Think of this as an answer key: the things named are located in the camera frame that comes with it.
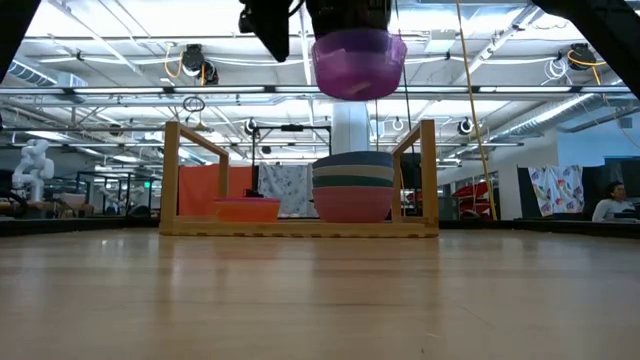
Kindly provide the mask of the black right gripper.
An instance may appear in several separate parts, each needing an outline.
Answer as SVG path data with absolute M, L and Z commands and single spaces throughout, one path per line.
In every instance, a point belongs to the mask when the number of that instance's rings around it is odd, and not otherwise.
M 392 0 L 305 0 L 316 38 L 352 29 L 386 30 Z

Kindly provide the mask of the purple translucent bowl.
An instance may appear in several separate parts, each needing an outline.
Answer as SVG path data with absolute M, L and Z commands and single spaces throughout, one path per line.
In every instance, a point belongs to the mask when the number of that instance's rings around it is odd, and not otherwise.
M 319 90 L 345 101 L 392 94 L 400 83 L 407 46 L 386 30 L 352 29 L 325 35 L 312 46 Z

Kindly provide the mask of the blue bowl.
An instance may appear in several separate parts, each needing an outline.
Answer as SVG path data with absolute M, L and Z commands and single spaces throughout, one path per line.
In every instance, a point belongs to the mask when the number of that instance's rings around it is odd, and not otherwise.
M 355 151 L 334 154 L 319 159 L 312 164 L 313 169 L 342 165 L 366 165 L 392 167 L 393 156 L 388 152 L 379 151 Z

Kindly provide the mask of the white bowl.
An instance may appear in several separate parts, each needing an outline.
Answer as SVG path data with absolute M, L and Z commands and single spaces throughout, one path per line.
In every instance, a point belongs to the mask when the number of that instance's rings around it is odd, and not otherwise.
M 394 168 L 378 165 L 334 165 L 314 168 L 314 177 L 320 176 L 360 176 L 392 181 Z

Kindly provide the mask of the teal bowl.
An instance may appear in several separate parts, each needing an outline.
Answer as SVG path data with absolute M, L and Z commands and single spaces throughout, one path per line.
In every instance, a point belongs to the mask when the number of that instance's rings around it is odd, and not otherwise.
M 393 187 L 393 181 L 367 176 L 353 176 L 353 175 L 328 175 L 318 176 L 312 178 L 314 188 L 321 187 L 346 187 L 346 186 L 360 186 L 360 187 Z

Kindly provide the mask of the pink bowl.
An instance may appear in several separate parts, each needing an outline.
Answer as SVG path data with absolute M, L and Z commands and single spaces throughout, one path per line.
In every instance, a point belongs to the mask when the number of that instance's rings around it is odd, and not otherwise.
M 335 186 L 312 190 L 314 207 L 324 222 L 381 223 L 388 216 L 392 187 Z

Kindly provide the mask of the wooden slatted shelf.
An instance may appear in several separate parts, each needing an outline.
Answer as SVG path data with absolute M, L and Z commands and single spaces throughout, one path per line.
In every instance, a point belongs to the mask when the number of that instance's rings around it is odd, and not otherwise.
M 229 153 L 179 122 L 166 122 L 159 222 L 159 232 L 164 236 L 431 238 L 439 235 L 435 123 L 432 120 L 420 121 L 392 151 L 393 165 L 398 170 L 404 151 L 415 142 L 420 143 L 422 218 L 410 219 L 401 214 L 401 180 L 396 174 L 393 181 L 391 220 L 383 223 L 326 223 L 309 220 L 242 223 L 223 222 L 215 216 L 180 216 L 178 150 L 182 137 L 219 156 L 218 188 L 222 195 L 226 195 L 229 188 Z

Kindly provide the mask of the white column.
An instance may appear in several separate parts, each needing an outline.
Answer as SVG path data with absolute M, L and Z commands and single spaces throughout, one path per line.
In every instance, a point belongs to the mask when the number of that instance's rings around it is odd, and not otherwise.
M 332 108 L 332 152 L 369 150 L 369 113 L 365 102 L 337 102 Z

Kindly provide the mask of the black square panel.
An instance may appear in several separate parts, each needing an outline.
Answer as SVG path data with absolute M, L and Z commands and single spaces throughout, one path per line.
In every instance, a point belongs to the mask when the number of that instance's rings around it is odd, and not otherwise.
M 401 171 L 406 189 L 421 189 L 421 155 L 419 153 L 404 153 L 401 156 Z

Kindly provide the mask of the grey patterned cloth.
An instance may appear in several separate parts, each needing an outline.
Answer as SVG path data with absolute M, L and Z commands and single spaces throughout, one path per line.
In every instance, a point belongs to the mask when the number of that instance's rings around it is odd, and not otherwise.
M 258 167 L 258 192 L 280 201 L 279 217 L 318 216 L 312 203 L 311 165 L 269 165 Z

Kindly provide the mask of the red cart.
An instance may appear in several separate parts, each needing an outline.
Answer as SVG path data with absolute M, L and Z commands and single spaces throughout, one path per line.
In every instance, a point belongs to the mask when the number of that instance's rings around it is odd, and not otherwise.
M 486 182 L 479 182 L 461 187 L 452 196 L 461 200 L 488 201 L 489 189 Z

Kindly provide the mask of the orange cloth panel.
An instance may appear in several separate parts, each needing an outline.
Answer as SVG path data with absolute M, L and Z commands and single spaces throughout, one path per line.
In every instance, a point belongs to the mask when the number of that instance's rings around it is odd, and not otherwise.
M 229 197 L 242 197 L 252 187 L 250 166 L 231 167 Z M 215 213 L 214 201 L 219 194 L 219 165 L 181 166 L 179 168 L 178 214 L 209 216 Z

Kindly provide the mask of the colourful floral cloth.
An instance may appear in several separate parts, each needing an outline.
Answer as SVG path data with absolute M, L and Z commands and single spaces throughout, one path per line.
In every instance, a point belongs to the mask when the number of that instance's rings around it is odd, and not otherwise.
M 582 166 L 529 167 L 528 174 L 543 217 L 583 211 L 585 199 Z

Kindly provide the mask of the person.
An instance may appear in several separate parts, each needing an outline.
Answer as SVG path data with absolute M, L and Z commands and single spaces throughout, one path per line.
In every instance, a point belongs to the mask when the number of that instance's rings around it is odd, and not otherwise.
M 605 192 L 605 198 L 597 203 L 592 214 L 593 222 L 613 222 L 639 218 L 635 205 L 627 199 L 622 182 L 610 183 Z

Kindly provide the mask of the white robot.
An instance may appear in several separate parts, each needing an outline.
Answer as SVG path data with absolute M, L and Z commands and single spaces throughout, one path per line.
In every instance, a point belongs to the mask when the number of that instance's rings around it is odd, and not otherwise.
M 54 161 L 46 155 L 49 146 L 47 140 L 28 140 L 21 149 L 20 162 L 12 174 L 12 188 L 27 190 L 32 202 L 43 200 L 44 181 L 54 176 Z

